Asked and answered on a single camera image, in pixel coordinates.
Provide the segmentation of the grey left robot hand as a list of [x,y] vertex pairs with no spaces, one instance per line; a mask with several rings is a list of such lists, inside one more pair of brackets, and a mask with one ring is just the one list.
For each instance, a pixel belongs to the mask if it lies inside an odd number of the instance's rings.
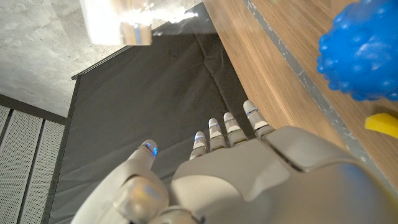
[[169,186],[144,141],[112,170],[73,223],[396,223],[397,198],[348,151],[293,126],[273,128],[251,101],[249,139],[231,113],[208,123]]

